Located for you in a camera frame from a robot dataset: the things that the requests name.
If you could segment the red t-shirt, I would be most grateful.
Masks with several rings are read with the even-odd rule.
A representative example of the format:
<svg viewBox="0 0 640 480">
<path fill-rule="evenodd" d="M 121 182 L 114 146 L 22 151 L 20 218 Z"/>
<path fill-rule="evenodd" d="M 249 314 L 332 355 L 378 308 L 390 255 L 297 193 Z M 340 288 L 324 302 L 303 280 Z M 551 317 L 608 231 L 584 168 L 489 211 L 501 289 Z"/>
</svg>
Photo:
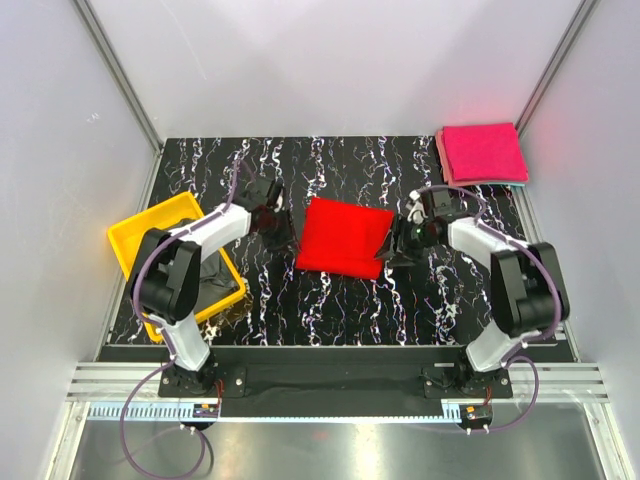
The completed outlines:
<svg viewBox="0 0 640 480">
<path fill-rule="evenodd" d="M 376 257 L 394 213 L 315 197 L 306 218 L 295 268 L 375 280 L 383 261 Z"/>
</svg>

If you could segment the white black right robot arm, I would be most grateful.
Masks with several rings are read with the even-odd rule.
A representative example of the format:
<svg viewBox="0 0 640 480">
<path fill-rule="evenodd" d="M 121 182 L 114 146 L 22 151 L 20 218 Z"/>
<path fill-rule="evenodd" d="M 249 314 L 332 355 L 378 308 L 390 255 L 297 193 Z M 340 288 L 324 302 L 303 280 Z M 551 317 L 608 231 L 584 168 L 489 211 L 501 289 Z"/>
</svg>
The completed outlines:
<svg viewBox="0 0 640 480">
<path fill-rule="evenodd" d="M 467 189 L 426 186 L 409 194 L 407 212 L 394 216 L 375 257 L 389 267 L 413 266 L 427 249 L 445 246 L 481 264 L 490 273 L 492 320 L 463 351 L 454 384 L 476 396 L 490 375 L 507 367 L 532 342 L 553 336 L 570 313 L 555 248 L 527 243 L 482 220 L 486 202 Z"/>
</svg>

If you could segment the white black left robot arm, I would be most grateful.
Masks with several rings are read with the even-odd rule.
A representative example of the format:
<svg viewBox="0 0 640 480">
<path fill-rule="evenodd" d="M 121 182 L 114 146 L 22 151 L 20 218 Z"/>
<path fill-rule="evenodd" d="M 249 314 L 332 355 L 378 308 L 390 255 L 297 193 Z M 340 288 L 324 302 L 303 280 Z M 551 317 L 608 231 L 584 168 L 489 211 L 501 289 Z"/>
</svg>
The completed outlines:
<svg viewBox="0 0 640 480">
<path fill-rule="evenodd" d="M 286 189 L 280 179 L 258 177 L 211 213 L 173 230 L 157 227 L 142 236 L 127 288 L 136 314 L 160 328 L 181 384 L 196 396 L 215 386 L 207 364 L 209 346 L 195 319 L 200 269 L 220 248 L 257 235 L 270 252 L 295 252 L 298 246 Z"/>
</svg>

